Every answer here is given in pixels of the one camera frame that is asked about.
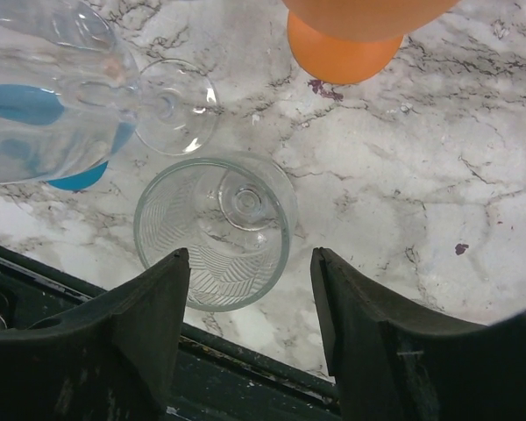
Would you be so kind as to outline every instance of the glass rim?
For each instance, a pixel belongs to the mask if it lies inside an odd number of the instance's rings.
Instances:
[[[254,174],[249,169],[244,168],[241,164],[237,164],[233,158],[228,159],[227,157],[223,156],[209,156],[209,157],[200,157],[200,158],[192,158],[188,160],[184,160],[181,162],[178,162],[163,171],[161,171],[158,175],[156,175],[146,186],[145,190],[142,192],[142,195],[140,196],[139,202],[137,204],[135,213],[134,213],[134,219],[132,224],[132,231],[133,231],[133,237],[134,237],[134,244],[137,248],[140,262],[142,265],[148,269],[152,266],[151,263],[149,263],[146,259],[146,254],[144,252],[144,249],[139,241],[139,232],[140,232],[140,223],[142,220],[142,214],[143,209],[146,206],[146,199],[149,197],[152,190],[160,184],[164,179],[169,177],[171,174],[176,173],[177,171],[183,170],[185,168],[191,168],[191,167],[219,167],[219,168],[225,168],[230,169],[235,172],[237,172],[240,175],[243,175],[246,178],[249,178],[252,182],[257,184],[259,188],[261,188],[265,194],[269,197],[271,200],[271,203],[274,207],[274,209],[277,212],[279,222],[281,224],[281,254],[279,261],[277,263],[276,268],[274,269],[273,274],[268,279],[268,281],[265,283],[264,287],[261,288],[259,291],[257,291],[252,296],[247,297],[244,300],[238,301],[237,303],[232,304],[226,304],[226,305],[204,305],[204,304],[198,304],[198,303],[192,303],[189,300],[187,301],[187,306],[194,310],[201,310],[201,311],[214,311],[214,312],[224,312],[224,311],[232,311],[232,310],[238,310],[243,307],[246,307],[250,304],[255,303],[256,301],[259,301],[263,296],[265,296],[279,281],[281,278],[282,273],[284,272],[285,267],[287,266],[288,262],[288,256],[290,254],[290,243],[291,243],[291,237],[294,235],[294,229],[295,227],[290,227],[288,225],[288,218],[287,214],[283,208],[283,205],[281,204],[279,198],[274,194],[274,192],[267,186],[267,183],[263,181],[260,177],[258,177],[256,174]],[[173,252],[173,250],[168,250],[167,254],[170,254]]]

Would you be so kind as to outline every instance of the wine glass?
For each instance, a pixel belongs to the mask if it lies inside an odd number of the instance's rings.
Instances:
[[[78,0],[0,0],[0,183],[83,189],[136,131],[193,153],[219,107],[206,74],[163,60],[139,72],[109,24]]]
[[[188,306],[236,310],[278,281],[295,229],[295,193],[284,172],[252,153],[189,159],[148,185],[134,238],[146,268],[186,247]]]

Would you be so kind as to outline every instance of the glass base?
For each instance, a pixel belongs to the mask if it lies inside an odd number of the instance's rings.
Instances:
[[[244,231],[259,231],[276,218],[268,196],[248,178],[228,171],[220,182],[218,203],[226,220]]]
[[[220,108],[203,72],[181,60],[157,61],[140,76],[142,109],[137,135],[158,153],[193,153],[212,136]]]

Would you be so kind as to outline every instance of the blue object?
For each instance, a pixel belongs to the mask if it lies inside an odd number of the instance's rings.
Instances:
[[[29,85],[0,84],[0,118],[27,125],[51,125],[60,118],[65,108],[54,92]],[[135,125],[120,123],[111,153],[116,153],[134,133]],[[31,148],[24,142],[8,139],[0,145],[0,152],[20,160],[30,158]],[[49,184],[57,189],[82,190],[102,177],[108,162],[78,175],[72,175]]]
[[[27,125],[51,125],[64,106],[50,90],[29,85],[0,85],[0,118]]]
[[[60,178],[59,180],[52,180],[48,183],[53,187],[62,190],[84,190],[102,178],[105,169],[107,169],[108,163],[109,162],[104,162],[102,165],[98,165],[97,167],[84,171],[83,173]]]

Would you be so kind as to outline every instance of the tipped wine glass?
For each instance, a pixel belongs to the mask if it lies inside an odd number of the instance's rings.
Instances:
[[[171,156],[210,140],[219,106],[200,68],[174,59],[139,72],[86,4],[22,3],[0,0],[0,183],[84,189],[134,132]]]

